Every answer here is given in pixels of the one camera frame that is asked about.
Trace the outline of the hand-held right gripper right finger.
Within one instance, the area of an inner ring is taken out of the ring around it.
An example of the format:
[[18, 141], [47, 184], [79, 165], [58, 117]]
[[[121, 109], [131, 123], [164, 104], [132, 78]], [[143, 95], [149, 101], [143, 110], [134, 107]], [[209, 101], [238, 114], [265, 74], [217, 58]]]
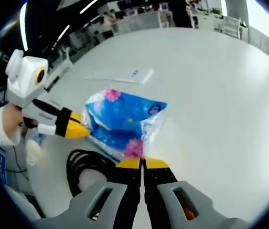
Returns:
[[215, 210], [213, 201], [179, 181], [162, 160], [144, 159], [145, 202], [156, 229], [248, 229], [250, 223]]

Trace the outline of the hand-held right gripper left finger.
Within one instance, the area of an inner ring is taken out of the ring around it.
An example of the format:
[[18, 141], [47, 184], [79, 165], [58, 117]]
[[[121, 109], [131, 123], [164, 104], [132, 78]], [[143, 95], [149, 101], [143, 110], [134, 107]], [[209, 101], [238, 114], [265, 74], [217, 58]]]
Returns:
[[125, 159], [113, 177], [99, 180], [72, 198], [56, 217], [31, 223], [34, 229], [130, 229], [140, 202], [141, 158]]

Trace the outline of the person's left hand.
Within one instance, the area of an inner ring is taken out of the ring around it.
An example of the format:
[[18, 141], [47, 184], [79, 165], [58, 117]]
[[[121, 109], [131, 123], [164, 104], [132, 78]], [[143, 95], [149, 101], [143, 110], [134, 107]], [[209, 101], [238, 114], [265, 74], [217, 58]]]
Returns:
[[2, 141], [3, 146], [15, 146], [25, 138], [28, 127], [24, 124], [22, 109], [8, 103], [2, 111], [2, 127], [6, 135]]

